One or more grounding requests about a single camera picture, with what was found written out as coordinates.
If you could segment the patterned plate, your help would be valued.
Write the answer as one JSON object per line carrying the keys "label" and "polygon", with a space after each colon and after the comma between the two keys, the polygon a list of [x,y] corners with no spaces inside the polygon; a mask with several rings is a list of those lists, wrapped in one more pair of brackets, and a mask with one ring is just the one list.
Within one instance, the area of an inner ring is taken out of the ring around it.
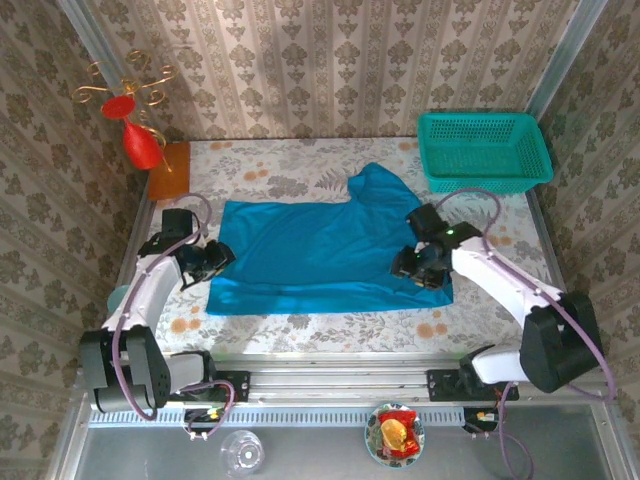
{"label": "patterned plate", "polygon": [[370,455],[372,456],[372,458],[374,460],[376,460],[379,464],[383,465],[383,466],[387,466],[390,468],[394,468],[394,469],[399,469],[399,468],[404,468],[407,466],[412,465],[413,463],[415,463],[420,455],[422,454],[422,451],[424,449],[424,445],[425,445],[425,429],[423,427],[423,424],[418,416],[418,413],[416,412],[416,420],[414,421],[414,433],[416,434],[416,439],[418,440],[419,446],[421,447],[421,450],[418,454],[416,455],[412,455],[409,456],[407,458],[394,458],[392,457],[390,454],[388,454],[387,452],[384,451],[383,447],[383,441],[382,441],[382,434],[381,434],[381,430],[380,430],[380,423],[379,420],[377,418],[379,413],[383,413],[389,410],[412,410],[415,411],[409,407],[407,407],[406,405],[400,404],[400,403],[385,403],[381,406],[379,406],[378,408],[376,408],[370,415],[369,418],[367,420],[367,424],[365,427],[365,432],[364,432],[364,440],[365,440],[365,445],[366,448],[368,450],[368,452],[370,453]]}

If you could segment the wooden stand base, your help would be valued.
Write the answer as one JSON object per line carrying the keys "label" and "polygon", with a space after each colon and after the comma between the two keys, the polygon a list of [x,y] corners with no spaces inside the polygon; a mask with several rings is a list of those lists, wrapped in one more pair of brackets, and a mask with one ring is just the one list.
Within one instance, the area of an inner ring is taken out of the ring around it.
{"label": "wooden stand base", "polygon": [[164,148],[165,162],[149,173],[150,201],[174,199],[190,191],[190,158],[189,142],[168,144]]}

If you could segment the teal plastic basket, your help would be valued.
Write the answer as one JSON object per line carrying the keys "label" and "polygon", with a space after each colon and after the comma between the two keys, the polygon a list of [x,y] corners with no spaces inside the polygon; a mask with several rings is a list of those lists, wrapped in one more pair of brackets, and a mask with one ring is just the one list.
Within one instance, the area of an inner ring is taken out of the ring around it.
{"label": "teal plastic basket", "polygon": [[541,130],[526,113],[424,113],[416,135],[434,193],[480,188],[520,194],[553,179]]}

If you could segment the aluminium frame post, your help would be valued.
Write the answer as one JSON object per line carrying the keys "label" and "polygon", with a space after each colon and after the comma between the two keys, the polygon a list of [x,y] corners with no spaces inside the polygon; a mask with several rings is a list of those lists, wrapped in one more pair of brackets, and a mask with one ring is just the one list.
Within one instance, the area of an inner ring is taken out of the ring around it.
{"label": "aluminium frame post", "polygon": [[127,78],[124,63],[116,58],[115,50],[93,12],[90,0],[56,1],[90,57],[86,72],[91,83],[76,88],[72,93],[72,100],[87,103],[99,94],[135,97],[135,93],[128,88],[131,82]]}
{"label": "aluminium frame post", "polygon": [[542,74],[526,112],[540,122],[577,58],[608,0],[579,0],[564,33]]}

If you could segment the clear glass cup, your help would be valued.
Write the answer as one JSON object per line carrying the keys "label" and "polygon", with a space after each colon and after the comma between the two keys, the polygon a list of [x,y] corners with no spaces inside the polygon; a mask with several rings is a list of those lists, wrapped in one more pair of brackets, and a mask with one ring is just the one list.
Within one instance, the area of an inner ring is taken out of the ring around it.
{"label": "clear glass cup", "polygon": [[229,477],[242,478],[261,468],[265,453],[262,442],[255,433],[238,430],[223,440],[220,458]]}

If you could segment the red snack packet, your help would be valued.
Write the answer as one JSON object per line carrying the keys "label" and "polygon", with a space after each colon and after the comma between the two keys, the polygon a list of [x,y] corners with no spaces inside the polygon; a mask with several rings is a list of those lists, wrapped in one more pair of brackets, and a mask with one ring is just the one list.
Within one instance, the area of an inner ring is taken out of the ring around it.
{"label": "red snack packet", "polygon": [[377,416],[382,434],[383,449],[394,458],[407,458],[420,452],[412,410],[389,410]]}

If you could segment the floral table cover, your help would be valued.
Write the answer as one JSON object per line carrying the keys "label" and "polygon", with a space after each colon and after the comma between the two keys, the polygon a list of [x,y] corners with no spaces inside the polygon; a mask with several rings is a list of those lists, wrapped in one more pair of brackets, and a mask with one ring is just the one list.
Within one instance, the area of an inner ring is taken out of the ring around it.
{"label": "floral table cover", "polygon": [[[378,163],[424,202],[441,206],[452,223],[487,229],[491,243],[534,277],[561,286],[540,208],[532,193],[499,201],[480,194],[452,199],[431,193],[418,144],[411,138],[194,141],[192,197],[183,206],[208,218],[216,234],[229,200],[285,203],[343,202],[347,181]],[[462,355],[488,344],[513,344],[518,323],[480,287],[454,280],[454,301],[440,309],[374,313],[220,317],[205,311],[209,289],[197,285],[171,294],[156,332],[160,348],[174,353],[207,349],[234,354],[425,353]]]}

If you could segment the red plastic wine glass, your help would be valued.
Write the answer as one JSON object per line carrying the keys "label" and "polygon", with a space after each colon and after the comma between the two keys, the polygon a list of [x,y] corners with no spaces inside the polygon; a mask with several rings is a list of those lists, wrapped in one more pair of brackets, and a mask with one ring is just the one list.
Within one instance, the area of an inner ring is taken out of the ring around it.
{"label": "red plastic wine glass", "polygon": [[151,170],[163,162],[163,151],[153,134],[132,121],[136,109],[135,100],[128,95],[115,96],[101,107],[109,120],[124,122],[123,146],[132,164],[140,170]]}

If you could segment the aluminium rail frame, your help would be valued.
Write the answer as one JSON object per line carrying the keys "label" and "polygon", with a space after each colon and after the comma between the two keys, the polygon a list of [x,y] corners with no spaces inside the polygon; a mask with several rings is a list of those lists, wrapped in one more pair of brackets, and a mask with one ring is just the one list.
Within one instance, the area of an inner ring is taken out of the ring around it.
{"label": "aluminium rail frame", "polygon": [[[257,427],[365,427],[369,415],[385,403],[400,403],[415,410],[427,426],[463,427],[464,407],[494,408],[498,400],[433,402],[429,397],[426,373],[431,369],[454,369],[457,362],[433,362],[407,357],[382,358],[381,362],[357,358],[277,358],[267,361],[260,355],[249,360],[222,362],[224,371],[250,374],[245,401],[235,401],[222,427],[251,429]],[[520,383],[518,398],[510,390],[509,412],[520,407],[552,407],[573,412],[585,405],[599,405],[593,399],[569,387],[545,394],[531,384]],[[177,427],[184,425],[188,410],[223,408],[224,401],[204,404],[168,402],[154,421],[140,419],[132,411],[100,413],[91,408],[85,394],[76,405],[78,425],[85,428],[107,427]]]}

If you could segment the teal t-shirt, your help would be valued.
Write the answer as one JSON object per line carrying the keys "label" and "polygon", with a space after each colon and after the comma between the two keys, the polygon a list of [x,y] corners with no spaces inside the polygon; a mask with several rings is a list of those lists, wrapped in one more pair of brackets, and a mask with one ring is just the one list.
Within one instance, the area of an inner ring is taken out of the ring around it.
{"label": "teal t-shirt", "polygon": [[440,308],[445,280],[429,290],[391,272],[414,243],[405,217],[419,198],[394,173],[370,163],[347,182],[342,203],[229,201],[219,240],[235,260],[210,284],[214,316],[368,313]]}

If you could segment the small black connector box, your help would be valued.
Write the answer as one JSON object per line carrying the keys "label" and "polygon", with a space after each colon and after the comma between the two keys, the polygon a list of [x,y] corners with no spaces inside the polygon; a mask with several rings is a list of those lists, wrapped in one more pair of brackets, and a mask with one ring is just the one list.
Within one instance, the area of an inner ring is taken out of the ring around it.
{"label": "small black connector box", "polygon": [[223,415],[223,408],[188,410],[183,429],[192,439],[207,439],[218,428]]}
{"label": "small black connector box", "polygon": [[463,429],[471,434],[495,432],[498,428],[499,413],[496,408],[463,408]]}

